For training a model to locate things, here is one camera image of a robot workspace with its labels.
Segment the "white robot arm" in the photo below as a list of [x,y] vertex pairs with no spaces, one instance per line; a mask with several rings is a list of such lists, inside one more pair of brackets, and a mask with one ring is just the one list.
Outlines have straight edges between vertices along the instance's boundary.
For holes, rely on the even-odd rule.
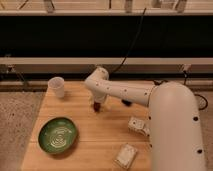
[[111,81],[103,67],[84,84],[96,103],[113,96],[148,108],[151,171],[207,171],[199,107],[187,86]]

